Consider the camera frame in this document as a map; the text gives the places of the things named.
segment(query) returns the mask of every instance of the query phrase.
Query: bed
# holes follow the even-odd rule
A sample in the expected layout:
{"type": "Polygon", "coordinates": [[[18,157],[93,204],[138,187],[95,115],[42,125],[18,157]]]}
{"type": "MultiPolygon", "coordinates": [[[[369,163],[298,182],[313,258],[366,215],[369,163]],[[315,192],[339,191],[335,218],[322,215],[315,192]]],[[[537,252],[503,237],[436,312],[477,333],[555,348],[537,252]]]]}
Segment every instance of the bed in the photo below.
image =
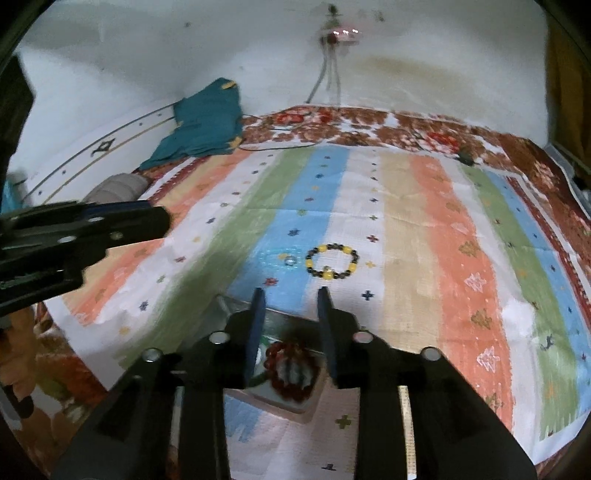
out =
{"type": "MultiPolygon", "coordinates": [[[[591,223],[560,167],[528,140],[409,112],[298,106],[245,118],[243,138],[145,173],[169,235],[113,249],[38,307],[37,408],[15,427],[36,463],[51,471],[124,369],[178,348],[215,295],[260,286],[270,307],[314,319],[327,285],[392,346],[441,348],[543,474],[591,409],[591,223]],[[350,277],[280,266],[331,242],[358,251],[350,277]]],[[[300,424],[228,397],[232,476],[351,478],[357,402],[327,382],[300,424]]]]}

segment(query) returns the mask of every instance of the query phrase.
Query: open box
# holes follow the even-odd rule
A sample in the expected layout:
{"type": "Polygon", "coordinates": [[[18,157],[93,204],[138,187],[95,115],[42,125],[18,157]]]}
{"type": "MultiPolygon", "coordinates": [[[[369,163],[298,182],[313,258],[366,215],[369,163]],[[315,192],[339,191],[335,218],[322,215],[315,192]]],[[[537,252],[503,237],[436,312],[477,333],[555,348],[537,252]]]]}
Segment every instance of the open box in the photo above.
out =
{"type": "MultiPolygon", "coordinates": [[[[203,321],[196,333],[190,337],[203,338],[212,332],[223,330],[231,314],[249,308],[250,304],[248,302],[218,295],[208,305],[203,321]]],[[[318,322],[267,309],[252,377],[254,382],[251,382],[251,386],[245,390],[226,390],[225,393],[274,415],[299,423],[306,423],[314,415],[326,377],[326,361],[322,354],[318,322]],[[264,378],[265,367],[263,362],[265,361],[265,351],[270,344],[278,340],[296,342],[306,348],[319,367],[319,374],[312,392],[309,398],[301,403],[282,398],[271,386],[271,381],[264,378]]]]}

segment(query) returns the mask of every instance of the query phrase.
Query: white headboard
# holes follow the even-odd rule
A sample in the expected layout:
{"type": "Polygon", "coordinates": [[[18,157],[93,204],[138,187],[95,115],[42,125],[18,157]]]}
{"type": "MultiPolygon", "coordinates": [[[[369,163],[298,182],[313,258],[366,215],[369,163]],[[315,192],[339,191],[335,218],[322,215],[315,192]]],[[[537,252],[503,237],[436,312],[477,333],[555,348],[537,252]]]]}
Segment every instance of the white headboard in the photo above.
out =
{"type": "Polygon", "coordinates": [[[24,203],[80,200],[111,175],[135,170],[176,127],[175,101],[130,112],[49,159],[21,186],[24,203]]]}

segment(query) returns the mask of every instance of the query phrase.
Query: yellow and black bracelet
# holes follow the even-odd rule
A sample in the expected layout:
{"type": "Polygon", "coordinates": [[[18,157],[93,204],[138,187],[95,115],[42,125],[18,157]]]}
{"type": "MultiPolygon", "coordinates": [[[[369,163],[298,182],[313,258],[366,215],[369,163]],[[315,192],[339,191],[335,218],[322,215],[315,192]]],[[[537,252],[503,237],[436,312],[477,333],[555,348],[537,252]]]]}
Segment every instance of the yellow and black bracelet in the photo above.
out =
{"type": "Polygon", "coordinates": [[[319,245],[314,247],[312,250],[308,250],[308,254],[306,255],[306,270],[310,275],[313,277],[323,278],[324,280],[332,280],[337,278],[347,278],[350,276],[355,270],[357,270],[357,262],[359,261],[359,255],[357,250],[353,250],[351,247],[347,247],[346,245],[342,244],[326,244],[326,245],[319,245]],[[323,271],[314,270],[314,261],[312,257],[317,253],[326,252],[327,250],[341,250],[344,254],[351,255],[351,263],[349,264],[349,268],[342,273],[338,273],[333,271],[331,268],[325,267],[323,271]]]}

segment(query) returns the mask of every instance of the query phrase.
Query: green stripe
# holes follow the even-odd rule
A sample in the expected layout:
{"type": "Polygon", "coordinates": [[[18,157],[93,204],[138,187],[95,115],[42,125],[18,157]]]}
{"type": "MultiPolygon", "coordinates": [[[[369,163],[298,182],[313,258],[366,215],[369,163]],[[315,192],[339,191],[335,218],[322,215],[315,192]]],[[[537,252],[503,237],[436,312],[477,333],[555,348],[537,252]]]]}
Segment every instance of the green stripe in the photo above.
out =
{"type": "Polygon", "coordinates": [[[294,148],[283,152],[280,159],[261,176],[212,239],[207,251],[171,285],[160,300],[157,317],[150,331],[132,345],[118,352],[123,368],[128,368],[148,347],[174,352],[187,332],[213,300],[224,293],[240,272],[251,249],[275,218],[291,184],[307,164],[313,148],[294,148]]]}
{"type": "Polygon", "coordinates": [[[548,335],[552,335],[555,341],[555,345],[546,351],[537,347],[538,363],[543,377],[540,392],[543,402],[540,439],[544,439],[548,432],[556,433],[576,416],[579,398],[576,358],[569,343],[558,302],[533,245],[486,173],[469,167],[464,167],[464,171],[474,183],[486,215],[505,245],[511,267],[516,273],[525,274],[518,274],[516,277],[523,297],[537,307],[535,344],[545,344],[548,335]]]}

